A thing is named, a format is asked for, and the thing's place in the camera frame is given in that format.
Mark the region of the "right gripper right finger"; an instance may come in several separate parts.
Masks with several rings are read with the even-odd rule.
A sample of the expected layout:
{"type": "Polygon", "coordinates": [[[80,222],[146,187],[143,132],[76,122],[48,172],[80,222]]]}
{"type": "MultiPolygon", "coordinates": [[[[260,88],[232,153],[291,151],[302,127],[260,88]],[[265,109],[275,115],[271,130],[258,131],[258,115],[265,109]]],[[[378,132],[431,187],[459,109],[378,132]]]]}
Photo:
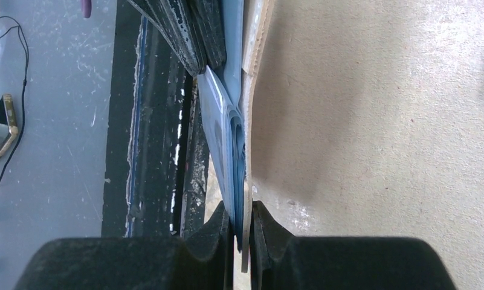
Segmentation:
{"type": "Polygon", "coordinates": [[[252,289],[455,289],[437,252],[412,237],[295,236],[253,202],[252,289]]]}

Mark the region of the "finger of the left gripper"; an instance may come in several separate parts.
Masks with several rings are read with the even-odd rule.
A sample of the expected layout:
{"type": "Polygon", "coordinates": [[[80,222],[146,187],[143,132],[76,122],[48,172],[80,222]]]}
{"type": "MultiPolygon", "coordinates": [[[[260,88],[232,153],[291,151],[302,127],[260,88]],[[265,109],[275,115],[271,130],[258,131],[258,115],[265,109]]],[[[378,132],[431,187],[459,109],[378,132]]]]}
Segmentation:
{"type": "Polygon", "coordinates": [[[218,69],[225,64],[227,53],[219,0],[187,1],[197,30],[199,43],[206,56],[207,65],[218,69]]]}
{"type": "Polygon", "coordinates": [[[187,1],[128,0],[158,31],[187,72],[195,77],[207,66],[207,55],[198,24],[187,1]]]}

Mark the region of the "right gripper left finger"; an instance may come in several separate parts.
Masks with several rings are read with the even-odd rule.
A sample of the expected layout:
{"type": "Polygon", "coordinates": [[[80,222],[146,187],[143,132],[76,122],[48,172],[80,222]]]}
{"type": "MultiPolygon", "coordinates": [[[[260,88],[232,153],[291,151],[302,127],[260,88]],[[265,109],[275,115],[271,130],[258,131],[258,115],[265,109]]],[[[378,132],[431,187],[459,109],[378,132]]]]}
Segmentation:
{"type": "Polygon", "coordinates": [[[186,239],[56,239],[31,258],[16,289],[232,289],[233,230],[223,203],[186,239]]]}

